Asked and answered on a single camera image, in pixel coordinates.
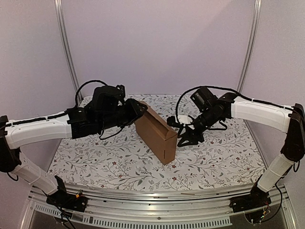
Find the aluminium front rail frame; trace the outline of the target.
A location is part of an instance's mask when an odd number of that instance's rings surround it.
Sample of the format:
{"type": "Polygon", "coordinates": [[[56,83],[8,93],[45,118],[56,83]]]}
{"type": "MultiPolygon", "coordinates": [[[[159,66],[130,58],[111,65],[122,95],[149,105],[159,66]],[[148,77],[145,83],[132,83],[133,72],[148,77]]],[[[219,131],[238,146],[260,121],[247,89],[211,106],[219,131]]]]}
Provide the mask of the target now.
{"type": "Polygon", "coordinates": [[[73,212],[70,222],[61,224],[60,212],[46,203],[46,197],[32,188],[26,201],[22,229],[296,229],[298,223],[284,186],[270,191],[271,211],[262,223],[247,221],[245,212],[234,212],[230,200],[249,193],[251,185],[187,190],[127,191],[66,186],[88,198],[84,212],[73,212]],[[192,192],[195,195],[181,195],[192,192]]]}

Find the aluminium corner post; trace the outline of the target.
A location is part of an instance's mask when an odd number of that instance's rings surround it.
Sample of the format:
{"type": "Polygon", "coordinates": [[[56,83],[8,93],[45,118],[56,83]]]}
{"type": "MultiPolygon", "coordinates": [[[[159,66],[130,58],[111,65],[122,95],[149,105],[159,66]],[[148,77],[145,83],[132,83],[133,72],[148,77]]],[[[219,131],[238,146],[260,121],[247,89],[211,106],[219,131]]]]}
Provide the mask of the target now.
{"type": "Polygon", "coordinates": [[[72,58],[72,54],[71,54],[71,49],[70,49],[70,44],[69,44],[69,40],[68,40],[68,35],[67,35],[67,31],[66,31],[62,1],[54,0],[54,5],[55,5],[57,22],[58,22],[60,36],[61,36],[61,42],[63,45],[63,50],[64,50],[66,62],[68,65],[68,70],[70,72],[71,82],[72,82],[74,90],[77,91],[79,88],[79,82],[78,82],[77,74],[75,71],[73,58],[72,58]]]}
{"type": "Polygon", "coordinates": [[[252,57],[253,50],[254,50],[254,44],[255,44],[255,39],[256,39],[258,26],[259,26],[259,20],[260,20],[261,7],[262,7],[262,0],[255,0],[253,17],[252,17],[251,28],[250,28],[250,35],[249,35],[249,39],[248,39],[248,45],[247,45],[244,62],[243,62],[242,69],[241,69],[239,82],[237,85],[237,91],[240,93],[242,92],[245,81],[246,81],[247,72],[248,72],[248,69],[250,66],[251,57],[252,57]]]}

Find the white floral table cloth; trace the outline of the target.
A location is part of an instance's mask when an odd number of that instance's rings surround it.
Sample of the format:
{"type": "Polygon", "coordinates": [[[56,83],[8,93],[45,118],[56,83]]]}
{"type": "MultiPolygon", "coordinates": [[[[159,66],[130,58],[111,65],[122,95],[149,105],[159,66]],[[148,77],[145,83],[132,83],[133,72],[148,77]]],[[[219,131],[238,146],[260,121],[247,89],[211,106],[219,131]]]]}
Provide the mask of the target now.
{"type": "Polygon", "coordinates": [[[204,132],[203,143],[177,148],[167,165],[133,125],[108,129],[102,137],[64,139],[48,172],[70,184],[150,192],[251,184],[265,171],[263,160],[243,120],[225,124],[225,131],[204,132]]]}

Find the left aluminium corner post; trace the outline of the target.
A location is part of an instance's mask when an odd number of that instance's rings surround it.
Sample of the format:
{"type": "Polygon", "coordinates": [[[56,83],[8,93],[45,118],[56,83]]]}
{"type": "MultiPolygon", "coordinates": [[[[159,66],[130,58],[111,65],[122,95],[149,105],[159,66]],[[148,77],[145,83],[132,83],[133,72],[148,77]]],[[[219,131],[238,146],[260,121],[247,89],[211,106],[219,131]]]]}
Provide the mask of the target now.
{"type": "Polygon", "coordinates": [[[79,88],[79,82],[78,82],[77,74],[75,71],[73,58],[72,58],[72,54],[71,54],[71,49],[70,49],[70,44],[69,44],[69,40],[68,40],[68,35],[67,35],[67,31],[66,31],[62,1],[54,0],[54,5],[55,5],[57,22],[58,22],[60,36],[61,36],[61,42],[63,45],[63,50],[64,50],[66,62],[68,65],[68,70],[70,72],[71,82],[72,82],[74,90],[77,91],[79,88]]]}

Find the brown cardboard box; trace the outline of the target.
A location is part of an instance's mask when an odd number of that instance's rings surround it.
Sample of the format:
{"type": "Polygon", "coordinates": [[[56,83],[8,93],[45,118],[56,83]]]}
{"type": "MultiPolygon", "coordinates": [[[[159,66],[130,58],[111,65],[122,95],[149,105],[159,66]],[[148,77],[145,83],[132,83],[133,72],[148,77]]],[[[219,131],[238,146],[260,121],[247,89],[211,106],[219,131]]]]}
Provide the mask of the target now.
{"type": "Polygon", "coordinates": [[[144,115],[135,121],[137,134],[144,143],[166,165],[175,159],[177,133],[150,106],[144,115]]]}

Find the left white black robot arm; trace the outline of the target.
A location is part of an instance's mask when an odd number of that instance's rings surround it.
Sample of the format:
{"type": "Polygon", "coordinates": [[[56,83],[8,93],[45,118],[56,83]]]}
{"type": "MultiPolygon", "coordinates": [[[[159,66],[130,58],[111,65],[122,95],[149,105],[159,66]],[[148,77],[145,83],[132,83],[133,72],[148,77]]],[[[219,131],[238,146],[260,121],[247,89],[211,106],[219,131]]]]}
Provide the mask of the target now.
{"type": "Polygon", "coordinates": [[[12,173],[42,190],[47,203],[58,208],[76,209],[87,200],[81,192],[69,194],[63,180],[51,176],[21,154],[21,146],[53,139],[77,139],[102,135],[106,129],[130,126],[148,107],[135,99],[125,99],[123,85],[105,85],[94,89],[92,100],[64,112],[26,120],[0,118],[0,170],[12,173]]]}

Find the right aluminium corner post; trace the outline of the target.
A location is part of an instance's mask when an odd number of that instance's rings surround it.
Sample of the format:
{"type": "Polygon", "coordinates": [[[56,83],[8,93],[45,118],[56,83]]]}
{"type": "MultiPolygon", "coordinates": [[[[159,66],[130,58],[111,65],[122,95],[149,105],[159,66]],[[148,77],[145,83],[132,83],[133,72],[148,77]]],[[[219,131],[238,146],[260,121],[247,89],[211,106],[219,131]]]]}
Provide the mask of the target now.
{"type": "Polygon", "coordinates": [[[239,82],[237,85],[237,91],[240,93],[242,92],[245,81],[246,81],[247,72],[248,72],[248,69],[250,66],[251,57],[252,57],[253,50],[254,50],[254,44],[255,44],[255,39],[256,39],[258,26],[259,26],[259,20],[260,20],[261,7],[262,7],[262,0],[255,0],[253,17],[252,17],[251,28],[250,28],[250,35],[249,35],[249,39],[248,39],[248,45],[247,45],[244,62],[243,62],[242,69],[241,69],[239,82]]]}

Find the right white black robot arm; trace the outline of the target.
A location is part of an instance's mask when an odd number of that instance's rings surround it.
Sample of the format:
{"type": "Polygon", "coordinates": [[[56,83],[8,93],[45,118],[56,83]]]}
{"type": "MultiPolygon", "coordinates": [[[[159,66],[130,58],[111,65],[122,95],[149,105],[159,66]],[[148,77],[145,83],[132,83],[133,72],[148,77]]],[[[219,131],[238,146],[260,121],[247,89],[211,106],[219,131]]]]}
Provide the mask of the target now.
{"type": "Polygon", "coordinates": [[[249,98],[240,92],[219,86],[197,86],[185,91],[179,98],[174,115],[167,123],[179,129],[179,147],[202,143],[205,131],[218,131],[228,127],[228,119],[270,128],[283,135],[284,143],[279,154],[269,163],[265,172],[256,180],[250,193],[233,197],[233,212],[268,207],[269,192],[293,170],[297,172],[305,156],[305,111],[301,104],[280,105],[269,101],[249,98]]]}

